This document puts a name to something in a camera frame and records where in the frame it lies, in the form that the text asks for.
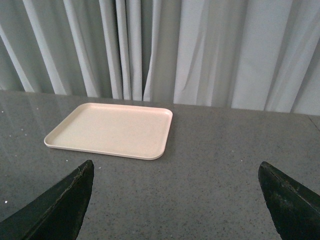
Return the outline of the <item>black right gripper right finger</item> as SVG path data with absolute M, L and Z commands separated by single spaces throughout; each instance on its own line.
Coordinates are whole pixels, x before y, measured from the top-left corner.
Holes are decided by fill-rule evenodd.
M 258 180 L 276 231 L 283 240 L 320 238 L 320 196 L 263 161 Z

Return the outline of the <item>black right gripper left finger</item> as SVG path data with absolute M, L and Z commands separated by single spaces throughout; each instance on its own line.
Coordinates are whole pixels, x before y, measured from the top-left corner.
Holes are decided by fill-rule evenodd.
M 2 240 L 75 240 L 91 199 L 94 164 L 87 160 L 0 223 Z

